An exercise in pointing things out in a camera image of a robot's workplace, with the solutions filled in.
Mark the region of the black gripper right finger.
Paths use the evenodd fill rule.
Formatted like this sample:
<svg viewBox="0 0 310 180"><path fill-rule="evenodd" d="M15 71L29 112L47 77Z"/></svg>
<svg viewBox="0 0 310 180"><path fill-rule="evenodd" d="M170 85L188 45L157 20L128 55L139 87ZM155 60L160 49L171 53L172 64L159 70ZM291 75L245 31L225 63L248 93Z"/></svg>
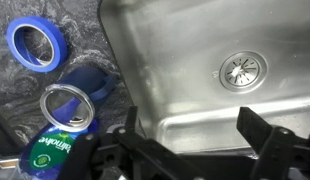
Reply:
<svg viewBox="0 0 310 180"><path fill-rule="evenodd" d="M248 107L240 108L236 128L258 155L251 180L310 180L310 134L271 125Z"/></svg>

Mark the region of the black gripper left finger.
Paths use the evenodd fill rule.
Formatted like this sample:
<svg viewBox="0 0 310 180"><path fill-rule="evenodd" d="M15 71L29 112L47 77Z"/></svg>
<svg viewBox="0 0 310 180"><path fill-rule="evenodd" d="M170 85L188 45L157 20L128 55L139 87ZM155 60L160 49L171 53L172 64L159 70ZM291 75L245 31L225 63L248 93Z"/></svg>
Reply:
<svg viewBox="0 0 310 180"><path fill-rule="evenodd" d="M128 180L208 180L194 164L138 130L138 108L130 107L126 122L112 133L79 135L57 180L100 180L118 168Z"/></svg>

